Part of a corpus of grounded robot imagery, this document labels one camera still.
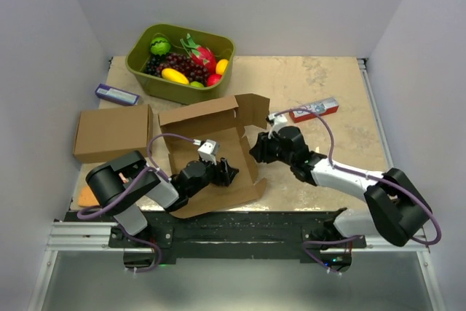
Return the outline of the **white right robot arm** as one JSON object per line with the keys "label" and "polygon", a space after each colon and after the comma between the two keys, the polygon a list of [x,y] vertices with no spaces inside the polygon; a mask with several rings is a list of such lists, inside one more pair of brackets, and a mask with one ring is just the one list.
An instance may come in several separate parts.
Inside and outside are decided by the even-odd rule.
{"label": "white right robot arm", "polygon": [[386,173],[348,167],[309,150],[300,129],[258,134],[250,155],[258,163],[282,162],[301,182],[335,189],[362,200],[367,208],[342,208],[312,233],[316,244],[342,247],[351,237],[379,235],[402,247],[422,228],[432,213],[406,174],[396,168]]}

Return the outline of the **closed brown cardboard box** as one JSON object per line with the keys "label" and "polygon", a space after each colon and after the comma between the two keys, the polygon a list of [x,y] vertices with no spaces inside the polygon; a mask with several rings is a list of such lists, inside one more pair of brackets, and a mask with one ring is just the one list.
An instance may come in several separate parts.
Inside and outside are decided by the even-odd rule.
{"label": "closed brown cardboard box", "polygon": [[147,155],[154,114],[149,105],[82,111],[76,126],[73,155],[80,162],[108,162],[131,151]]}

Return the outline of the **purple rectangular box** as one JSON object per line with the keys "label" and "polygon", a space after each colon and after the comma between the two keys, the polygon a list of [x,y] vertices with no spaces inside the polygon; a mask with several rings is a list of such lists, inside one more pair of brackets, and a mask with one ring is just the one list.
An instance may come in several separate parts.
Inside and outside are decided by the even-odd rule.
{"label": "purple rectangular box", "polygon": [[95,95],[101,100],[116,103],[120,106],[135,106],[141,97],[126,90],[120,90],[106,84],[99,84],[95,89]]}

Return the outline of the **red white snack packet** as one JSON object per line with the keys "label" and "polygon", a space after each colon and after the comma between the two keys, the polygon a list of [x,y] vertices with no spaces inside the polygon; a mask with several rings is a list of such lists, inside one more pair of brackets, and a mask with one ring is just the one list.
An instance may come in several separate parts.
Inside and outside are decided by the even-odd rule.
{"label": "red white snack packet", "polygon": [[314,119],[314,114],[325,116],[336,113],[339,109],[339,103],[335,98],[330,97],[305,104],[301,106],[301,109],[306,109],[306,111],[291,111],[288,113],[293,122],[297,123]]}

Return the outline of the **green toy lime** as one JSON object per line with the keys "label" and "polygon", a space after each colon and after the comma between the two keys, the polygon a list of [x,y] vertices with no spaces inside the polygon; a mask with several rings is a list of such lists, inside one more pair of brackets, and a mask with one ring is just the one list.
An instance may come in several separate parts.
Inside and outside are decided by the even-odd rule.
{"label": "green toy lime", "polygon": [[201,82],[193,81],[190,83],[192,87],[204,88],[205,86]]}

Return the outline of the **red toy apple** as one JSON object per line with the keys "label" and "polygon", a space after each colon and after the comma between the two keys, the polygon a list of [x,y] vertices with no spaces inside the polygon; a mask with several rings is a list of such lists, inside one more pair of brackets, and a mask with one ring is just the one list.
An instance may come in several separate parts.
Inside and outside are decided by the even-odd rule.
{"label": "red toy apple", "polygon": [[206,81],[206,86],[211,87],[215,84],[218,84],[221,81],[222,75],[221,74],[211,74]]}

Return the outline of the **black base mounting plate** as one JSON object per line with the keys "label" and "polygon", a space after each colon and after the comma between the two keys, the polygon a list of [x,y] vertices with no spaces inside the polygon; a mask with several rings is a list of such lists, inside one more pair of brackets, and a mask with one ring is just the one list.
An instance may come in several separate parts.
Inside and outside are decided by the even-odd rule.
{"label": "black base mounting plate", "polygon": [[311,263],[324,250],[313,242],[330,231],[335,211],[308,212],[217,212],[191,219],[177,219],[162,211],[146,211],[146,231],[133,242],[106,216],[96,219],[109,224],[107,243],[123,249],[126,268],[149,267],[162,252],[161,264],[179,259],[268,259]]}

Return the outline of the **orange toy fruit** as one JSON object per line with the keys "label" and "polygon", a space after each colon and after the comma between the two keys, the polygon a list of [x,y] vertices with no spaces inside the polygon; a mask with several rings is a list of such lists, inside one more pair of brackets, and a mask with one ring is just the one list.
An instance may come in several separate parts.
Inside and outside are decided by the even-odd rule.
{"label": "orange toy fruit", "polygon": [[226,71],[226,68],[229,64],[227,59],[221,59],[216,64],[216,74],[223,75]]}

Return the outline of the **dark purple toy grapes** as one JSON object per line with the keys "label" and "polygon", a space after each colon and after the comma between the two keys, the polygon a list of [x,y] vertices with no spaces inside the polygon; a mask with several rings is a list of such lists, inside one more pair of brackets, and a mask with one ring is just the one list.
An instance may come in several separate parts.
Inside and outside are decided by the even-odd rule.
{"label": "dark purple toy grapes", "polygon": [[210,72],[201,65],[197,65],[191,58],[185,55],[171,53],[165,57],[165,62],[160,65],[160,68],[174,68],[180,71],[191,82],[201,82],[206,87],[207,78]]}

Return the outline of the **pink toy dragon fruit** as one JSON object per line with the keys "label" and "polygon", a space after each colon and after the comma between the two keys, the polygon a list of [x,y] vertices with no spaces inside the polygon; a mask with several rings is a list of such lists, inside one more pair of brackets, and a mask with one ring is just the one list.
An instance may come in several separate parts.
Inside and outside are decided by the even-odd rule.
{"label": "pink toy dragon fruit", "polygon": [[185,39],[180,39],[180,43],[194,63],[203,66],[211,74],[216,72],[216,57],[210,49],[197,44],[190,34]]}

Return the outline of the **black toy grapes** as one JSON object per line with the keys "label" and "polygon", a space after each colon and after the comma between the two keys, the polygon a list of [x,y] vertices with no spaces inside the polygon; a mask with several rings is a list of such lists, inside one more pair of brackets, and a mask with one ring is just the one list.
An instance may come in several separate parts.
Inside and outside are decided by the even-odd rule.
{"label": "black toy grapes", "polygon": [[162,69],[160,68],[160,65],[164,62],[164,55],[151,55],[143,72],[151,76],[161,77]]}

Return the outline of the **orange sponge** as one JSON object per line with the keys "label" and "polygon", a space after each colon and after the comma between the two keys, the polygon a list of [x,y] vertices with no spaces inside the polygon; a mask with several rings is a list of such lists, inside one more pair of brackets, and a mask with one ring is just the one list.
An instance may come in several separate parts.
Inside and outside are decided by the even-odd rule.
{"label": "orange sponge", "polygon": [[80,191],[77,199],[77,205],[83,208],[99,205],[98,200],[89,186],[84,186]]}

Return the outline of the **green toy melon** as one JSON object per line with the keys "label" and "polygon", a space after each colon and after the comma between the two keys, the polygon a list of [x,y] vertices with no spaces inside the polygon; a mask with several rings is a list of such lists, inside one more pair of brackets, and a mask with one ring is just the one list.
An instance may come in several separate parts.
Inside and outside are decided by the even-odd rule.
{"label": "green toy melon", "polygon": [[152,55],[166,55],[171,49],[171,43],[163,36],[154,37],[151,40],[150,52]]}

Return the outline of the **olive green plastic bin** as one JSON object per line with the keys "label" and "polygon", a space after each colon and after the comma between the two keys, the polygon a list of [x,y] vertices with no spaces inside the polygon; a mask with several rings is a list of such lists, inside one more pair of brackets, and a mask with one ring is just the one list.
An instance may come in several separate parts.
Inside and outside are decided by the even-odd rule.
{"label": "olive green plastic bin", "polygon": [[141,34],[126,66],[145,94],[191,104],[226,92],[234,54],[227,37],[161,23]]}

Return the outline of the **aluminium frame rail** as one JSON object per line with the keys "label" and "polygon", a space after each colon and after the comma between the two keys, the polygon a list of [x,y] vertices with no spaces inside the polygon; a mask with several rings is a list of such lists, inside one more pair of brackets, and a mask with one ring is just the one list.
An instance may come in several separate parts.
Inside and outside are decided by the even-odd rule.
{"label": "aluminium frame rail", "polygon": [[112,223],[55,222],[46,248],[48,251],[104,251],[109,249]]}

